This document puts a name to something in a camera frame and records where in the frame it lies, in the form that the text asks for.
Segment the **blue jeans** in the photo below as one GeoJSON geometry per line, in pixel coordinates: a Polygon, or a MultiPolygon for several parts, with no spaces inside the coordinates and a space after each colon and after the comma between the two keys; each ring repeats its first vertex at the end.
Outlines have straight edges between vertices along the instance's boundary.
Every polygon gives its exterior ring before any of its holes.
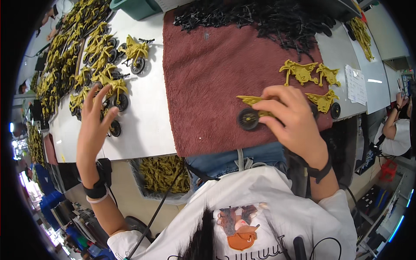
{"type": "MultiPolygon", "coordinates": [[[[262,162],[276,167],[284,174],[287,172],[286,158],[283,154],[283,145],[279,142],[244,148],[243,157],[244,163],[248,158],[250,158],[253,160],[253,163],[262,162]]],[[[238,152],[236,150],[219,154],[206,154],[186,158],[186,162],[190,166],[200,170],[207,176],[214,178],[238,171],[238,166],[234,162],[235,160],[238,160],[238,152]]],[[[204,182],[192,172],[191,175],[193,189],[196,191],[204,184],[204,182]]]]}

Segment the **red plastic stool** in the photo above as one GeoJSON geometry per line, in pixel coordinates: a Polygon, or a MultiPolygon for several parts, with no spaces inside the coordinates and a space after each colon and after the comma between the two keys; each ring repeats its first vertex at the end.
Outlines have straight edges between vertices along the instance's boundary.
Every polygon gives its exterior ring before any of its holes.
{"type": "Polygon", "coordinates": [[[381,181],[392,181],[397,171],[397,164],[392,160],[387,159],[387,161],[381,166],[381,176],[379,180],[381,181]]]}

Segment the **teal container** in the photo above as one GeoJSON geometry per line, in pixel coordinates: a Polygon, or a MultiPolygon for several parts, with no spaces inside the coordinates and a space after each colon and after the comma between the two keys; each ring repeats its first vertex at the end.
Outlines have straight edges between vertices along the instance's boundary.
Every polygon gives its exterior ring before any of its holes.
{"type": "Polygon", "coordinates": [[[122,9],[131,18],[140,20],[162,11],[154,0],[112,0],[111,10],[122,9]]]}

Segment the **maroon cloth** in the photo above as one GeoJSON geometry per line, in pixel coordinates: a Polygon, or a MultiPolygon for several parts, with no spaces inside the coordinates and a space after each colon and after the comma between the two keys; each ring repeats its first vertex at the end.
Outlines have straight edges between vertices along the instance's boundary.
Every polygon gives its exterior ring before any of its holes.
{"type": "Polygon", "coordinates": [[[56,159],[55,146],[53,144],[52,135],[47,134],[45,138],[43,139],[43,141],[45,144],[46,156],[48,157],[49,163],[53,165],[58,165],[58,160],[56,159]]]}
{"type": "MultiPolygon", "coordinates": [[[[266,144],[276,137],[265,126],[244,131],[237,115],[248,107],[237,95],[260,96],[271,85],[283,85],[286,71],[279,72],[287,59],[297,61],[295,50],[282,49],[278,42],[257,38],[251,26],[238,29],[231,24],[213,28],[199,26],[187,33],[173,25],[173,11],[163,23],[163,71],[176,151],[179,156],[213,154],[266,144]]],[[[310,53],[322,62],[318,46],[310,53]]],[[[301,64],[311,63],[303,54],[301,64]]],[[[319,78],[314,70],[312,77],[319,78]]],[[[304,93],[324,95],[313,82],[304,86],[289,77],[289,84],[304,93]]],[[[332,126],[330,112],[320,113],[320,131],[332,126]]]]}

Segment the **beige floor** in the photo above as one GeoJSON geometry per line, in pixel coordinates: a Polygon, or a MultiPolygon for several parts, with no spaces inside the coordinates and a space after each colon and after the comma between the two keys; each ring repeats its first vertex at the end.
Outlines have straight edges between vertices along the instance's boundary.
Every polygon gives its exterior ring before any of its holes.
{"type": "MultiPolygon", "coordinates": [[[[153,213],[156,211],[159,202],[142,198],[133,178],[130,165],[127,162],[114,161],[111,165],[113,168],[111,189],[117,199],[121,213],[125,217],[131,215],[148,224],[153,213]]],[[[349,188],[357,199],[363,196],[364,193],[373,186],[379,172],[380,165],[377,158],[373,167],[364,174],[361,176],[354,174],[352,184],[349,188]]],[[[354,207],[354,202],[349,193],[346,193],[349,207],[352,209],[354,207]]],[[[78,202],[84,207],[91,208],[85,198],[85,193],[81,184],[67,191],[65,196],[72,202],[78,202]]],[[[183,209],[183,207],[184,205],[174,206],[164,204],[151,227],[153,235],[161,232],[173,218],[175,218],[179,211],[183,209]]]]}

